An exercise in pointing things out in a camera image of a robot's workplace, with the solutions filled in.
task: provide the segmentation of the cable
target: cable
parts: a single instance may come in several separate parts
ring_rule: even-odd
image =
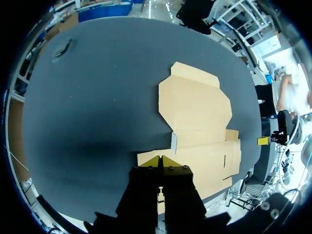
[[[61,231],[59,228],[51,228],[48,232],[47,232],[47,234],[51,234],[53,231]]]
[[[3,145],[5,148],[6,148],[6,150],[10,153],[10,155],[23,167],[23,168],[25,168],[26,170],[28,170],[28,168],[27,167],[25,167],[24,166],[24,164],[22,164],[12,153],[11,153],[11,151],[9,151],[8,150],[8,148],[5,146],[5,145]]]
[[[268,185],[269,185],[269,186],[272,186],[272,185],[276,184],[276,183],[273,183],[273,181],[271,181],[271,180],[274,179],[275,177],[278,177],[278,175],[275,174],[275,175],[273,175],[273,176],[271,177],[271,179],[270,179],[269,182],[268,182]]]
[[[162,229],[160,229],[160,228],[157,228],[157,230],[162,231],[163,233],[166,233],[164,230],[162,230]]]
[[[284,194],[283,194],[283,196],[285,196],[286,194],[289,194],[289,193],[291,193],[291,192],[298,192],[298,196],[299,196],[299,201],[301,201],[301,192],[298,190],[298,189],[290,189],[290,190],[288,190],[287,192],[285,192]]]
[[[33,186],[33,182],[31,182],[31,185],[26,189],[26,191],[24,192],[25,194],[27,193],[27,191],[30,189],[31,186]]]
[[[300,182],[299,182],[299,185],[298,185],[297,189],[298,189],[298,188],[300,187],[300,185],[301,185],[301,182],[302,182],[303,176],[304,176],[304,174],[305,174],[306,170],[308,169],[308,166],[309,166],[309,163],[310,163],[311,157],[312,157],[312,153],[311,153],[311,154],[310,154],[310,156],[309,156],[309,159],[308,159],[307,164],[306,164],[306,168],[303,170],[303,173],[302,173],[302,176],[301,176],[301,179],[300,179]]]
[[[286,191],[287,191],[288,189],[286,188],[286,185],[285,185],[284,182],[283,182],[282,174],[281,174],[281,167],[282,167],[282,161],[283,161],[282,159],[283,159],[284,154],[285,154],[286,151],[288,150],[289,145],[290,145],[291,142],[293,141],[294,136],[295,136],[296,133],[297,133],[297,130],[298,130],[298,127],[299,127],[299,119],[300,119],[300,117],[298,116],[298,117],[297,117],[296,126],[295,126],[295,128],[294,128],[294,130],[293,130],[293,132],[292,132],[292,136],[291,136],[291,138],[289,139],[289,141],[288,141],[288,143],[287,143],[287,145],[286,145],[286,148],[284,149],[284,151],[283,151],[283,153],[282,153],[282,156],[280,157],[280,162],[279,162],[279,164],[278,164],[278,168],[279,168],[279,169],[278,169],[279,182],[280,182],[282,188],[285,189]]]

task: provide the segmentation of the yellow tag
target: yellow tag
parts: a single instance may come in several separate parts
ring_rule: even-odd
[[[269,137],[264,136],[257,139],[258,145],[268,145],[269,144]]]

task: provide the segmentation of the wall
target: wall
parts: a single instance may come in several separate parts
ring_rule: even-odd
[[[281,47],[277,50],[272,51],[271,53],[264,55],[262,57],[263,59],[266,59],[266,58],[268,58],[268,57],[270,57],[276,53],[282,52],[282,51],[292,47],[290,45],[290,43],[288,42],[288,40],[286,39],[286,37],[282,33],[278,34],[278,39],[279,39],[279,43],[280,43]]]
[[[297,66],[298,63],[293,56],[293,49],[288,48],[283,51],[279,51],[271,56],[264,58],[264,61],[274,62],[276,67],[281,66]]]

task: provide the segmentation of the cardboard box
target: cardboard box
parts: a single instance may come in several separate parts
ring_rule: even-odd
[[[232,185],[241,160],[238,131],[226,129],[231,103],[216,76],[176,62],[171,75],[159,84],[159,113],[172,128],[171,149],[137,155],[138,165],[165,155],[188,165],[202,199]],[[158,213],[164,212],[164,204]]]
[[[68,29],[78,24],[79,24],[78,13],[75,12],[72,15],[70,15],[67,19],[65,19],[65,22],[61,24],[58,29],[59,29],[59,32],[61,33],[61,32],[67,31]]]
[[[12,98],[10,101],[8,117],[9,147],[10,152],[14,155],[10,157],[19,182],[23,182],[30,178],[22,142],[21,118],[23,106],[24,103]]]
[[[59,33],[59,27],[62,25],[61,22],[56,23],[49,32],[47,32],[47,34],[44,36],[44,39],[49,41],[51,40],[56,34]]]

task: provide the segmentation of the black chair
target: black chair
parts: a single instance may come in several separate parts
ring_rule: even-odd
[[[176,17],[182,20],[183,26],[210,35],[210,28],[218,22],[214,19],[212,23],[206,23],[203,19],[209,16],[213,5],[214,1],[211,0],[186,0]]]

